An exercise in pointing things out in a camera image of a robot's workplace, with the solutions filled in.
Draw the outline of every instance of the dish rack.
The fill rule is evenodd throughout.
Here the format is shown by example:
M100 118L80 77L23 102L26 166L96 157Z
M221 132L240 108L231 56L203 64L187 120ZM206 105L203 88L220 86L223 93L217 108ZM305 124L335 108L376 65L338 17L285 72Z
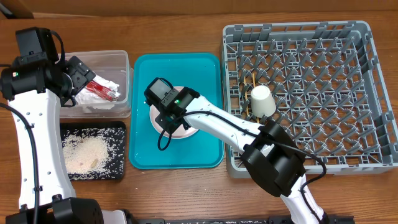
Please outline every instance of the dish rack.
M328 173L377 174L398 166L397 124L370 27L363 21L230 25L223 29L225 110L277 121ZM271 117L251 113L251 90L267 85ZM228 147L230 176L249 177ZM307 173L322 171L307 158Z

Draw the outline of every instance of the teal tray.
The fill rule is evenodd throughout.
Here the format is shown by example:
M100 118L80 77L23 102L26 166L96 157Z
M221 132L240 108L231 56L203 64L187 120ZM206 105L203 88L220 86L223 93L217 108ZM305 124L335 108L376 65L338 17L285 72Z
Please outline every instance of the teal tray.
M193 88L211 103L223 107L220 62L213 54L149 54L134 66L130 152L131 164L138 169L191 169L218 166L224 157L224 144L212 135L198 131L185 139L172 139L170 146L157 148L159 133L149 119L144 90L155 77L174 86ZM162 146L167 142L163 137Z

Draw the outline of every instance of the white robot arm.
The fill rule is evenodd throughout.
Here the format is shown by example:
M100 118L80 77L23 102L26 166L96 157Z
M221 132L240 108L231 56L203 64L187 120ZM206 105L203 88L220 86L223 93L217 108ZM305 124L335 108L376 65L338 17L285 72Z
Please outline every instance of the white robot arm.
M181 118L183 118L183 125L188 125L214 135L226 144L229 144L241 155L244 155L246 147L256 140L253 135L256 136L261 133L259 128L263 125L237 118L211 104L204 96L199 95L189 88L185 91L182 90L181 93L173 91L171 83L161 78L155 79L148 86L145 96L147 98L147 104L155 105L160 111L159 119L157 119L157 121L170 121L170 119L164 119L165 116L169 116L169 118L175 120L182 120ZM168 133L173 133L174 129L180 125L180 123L175 125L170 122L159 122L159 124L163 126ZM246 130L247 132L252 133L252 135L246 134L238 128ZM281 150L273 144L263 144L261 145L261 148L257 149L264 157L267 157L272 150ZM261 180L259 180L260 178L253 177L255 174L250 174L258 184L261 182ZM300 193L300 188L305 181L305 174L298 176L294 179L294 182L291 183L291 188L289 189L290 193L288 195L279 194L278 197L280 196L288 207L292 216L292 221L295 224L318 224L319 221L307 207L307 204ZM259 185L264 190L268 191L267 187L263 187L261 184ZM309 205L322 220L325 213L322 208L317 205L307 186L305 186L304 190L305 197L308 200Z
M187 113L192 111L212 111L213 113L228 119L243 129L247 129L254 134L260 133L260 130L258 129L259 126L261 126L260 124L239 119L211 104L204 96L199 96L198 98L193 99L192 102L186 107L186 110ZM206 116L205 114L193 114L184 117L184 119L191 127L214 135L218 139L224 141L226 144L229 144L235 150L239 151L240 154L244 153L243 147L246 144L251 144L254 141L254 137L238 131L236 128L211 115ZM264 147L261 149L261 152L267 156L273 148L273 144L264 145ZM284 195L281 195L280 197L289 209L289 212L292 216L292 221L295 224L318 224L318 220L308 209L300 193L300 187L305 183L305 181L306 176L304 174L302 177L297 179L296 183L292 187L292 193L288 197ZM317 205L307 186L304 188L304 191L305 197L307 198L312 209L319 217L322 217L323 210Z
M7 216L6 223L136 224L127 211L101 210L93 199L76 198L68 178L60 108L68 100L74 105L74 96L95 74L77 57L65 60L62 41L54 31L32 27L16 35L21 56L1 72L0 91L9 105L0 103L0 107L13 112L22 181L20 212ZM53 35L61 43L61 58Z

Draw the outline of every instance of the wooden table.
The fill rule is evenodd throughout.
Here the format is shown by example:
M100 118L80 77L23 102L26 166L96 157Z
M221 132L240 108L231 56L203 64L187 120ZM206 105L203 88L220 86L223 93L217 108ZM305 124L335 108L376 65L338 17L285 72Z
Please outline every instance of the wooden table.
M97 17L0 21L0 62L19 55L15 31L32 26L57 31L67 52L126 50L130 63L143 54L211 52L220 56L227 24L364 20L373 31L387 90L398 113L398 14L314 12L219 16ZM129 126L129 119L124 119ZM0 223L18 211L21 171L11 114L0 110ZM354 215L357 223L398 222L398 169L379 175L327 176L310 185L329 214ZM260 218L288 215L281 199L251 179L232 179L225 161L214 169L150 170L126 160L122 181L73 182L77 196L94 198L102 209L129 209L137 218Z

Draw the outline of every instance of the black cable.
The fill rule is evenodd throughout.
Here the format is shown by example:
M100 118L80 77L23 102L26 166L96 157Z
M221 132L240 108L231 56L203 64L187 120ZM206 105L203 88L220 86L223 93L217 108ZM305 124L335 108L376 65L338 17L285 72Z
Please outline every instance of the black cable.
M169 133L169 139L167 140L167 144L165 145L165 147L162 148L162 147L160 146L160 141L162 140L162 137L163 137L164 133L166 132L166 129L170 130L171 125L173 125L173 124L176 123L177 121L181 120L181 119L184 118L185 116L189 116L189 115L193 115L193 114L207 114L207 115L215 116L216 118L219 118L220 120L224 121L225 123L227 123L227 124L231 125L232 127L236 128L238 131L241 131L241 132L243 132L244 134L250 135L250 136L255 137L255 138L257 137L257 134L251 133L251 132L248 131L247 129L243 129L243 128L239 127L238 125L232 123L230 120L228 120L228 119L222 117L222 116L219 115L219 114L213 113L213 112L211 112L211 111L191 111L191 112L185 113L185 114L183 114L183 115L181 115L181 116L179 116L179 117L173 119L172 122L170 122L170 123L167 125L167 127L166 127L165 129L163 129L163 131L161 132L161 134L160 134L160 136L159 136L159 139L157 140L157 147L158 147L159 150L163 151L163 150L167 149L167 147L169 146L169 144L170 144L170 142L171 142L171 140L172 140L172 134ZM311 184L312 182L314 182L314 181L316 181L316 180L319 180L319 179L321 179L322 177L324 177L324 176L326 175L326 165L325 165L325 163L324 163L320 158L318 158L316 155L313 155L313 154L308 153L308 152L306 152L306 151L300 150L300 149L298 149L298 148L296 148L296 147L288 146L288 145L286 145L286 144L279 143L279 142L277 142L277 141L273 141L273 140L270 140L270 139L266 139L266 142L268 142L268 143L270 143L270 144L275 144L276 146L279 146L279 147L287 147L287 148L289 148L289 149L291 149L291 150L293 150L293 151L295 151L295 152L298 152L298 153L304 154L304 155L306 155L306 156L309 156L309 157L312 158L313 160L319 162L319 164L322 166L322 173L321 173L320 175L318 175L318 176L316 176L316 177L314 177L314 178L312 178L312 179L306 181L306 182L301 186L301 188L300 188L300 193L301 193L301 195L302 195L302 197L303 197L303 199L304 199L304 202L305 202L305 204L307 205L308 209L311 211L311 213L312 213L312 214L315 216L315 218L318 220L319 224L322 224L323 221L321 221L321 219L319 218L318 214L312 209L312 207L311 207L311 205L309 204L307 198L305 197L304 188L305 188L305 186L307 186L308 184Z
M61 37L59 36L59 34L57 34L57 32L55 32L54 30L50 30L51 34L54 35L60 42L61 44L61 59L60 61L57 63L57 65L63 65L65 63L65 49L63 48L63 42Z
M26 118L17 110L14 108L5 105L4 103L0 103L0 107L4 108L6 110L11 111L15 115L18 116L18 118L24 123L26 131L29 135L30 139L30 145L32 147L32 158L33 158L33 177L34 177L34 192L35 192L35 208L34 208L34 216L33 216L33 224L38 224L37 220L39 218L39 202L40 202L40 184L39 184L39 169L37 165L37 151L36 151L36 143L35 143L35 137L33 136L32 128L33 126L29 125L29 122L26 120Z
M172 133L170 133L171 131L169 131L169 139L167 140L166 146L165 146L165 147L161 147L161 146L160 146L160 141L162 140L162 137L163 137L164 133L166 132L166 130L169 130L170 127L171 127L171 125L173 125L173 124L176 123L177 121L181 120L181 119L184 118L185 116L189 116L189 115L193 115L193 114L208 114L208 115L215 116L216 118L221 119L221 120L224 121L225 123L231 125L232 127L238 129L239 131L241 131L241 132L243 132L243 133L245 133L245 134L248 134L248 135L253 136L253 137L256 137L256 136L257 136L257 134L253 134L253 133L251 133L250 131L245 130L245 129L239 127L238 125L232 123L230 120L228 120L228 119L226 119L226 118L224 118L224 117L222 117L222 116L220 116L220 115L218 115L218 114L216 114L216 113L213 113L213 112L211 112L211 111L192 111L192 112L185 113L185 114L179 116L178 118L173 119L172 122L170 122L170 123L166 126L166 128L163 129L163 131L161 132L161 134L160 134L160 136L159 136L159 138L158 138L158 140L157 140L157 148L158 148L159 150L161 150L161 151L167 149L167 147L168 147L169 144L170 144L170 141L172 140Z

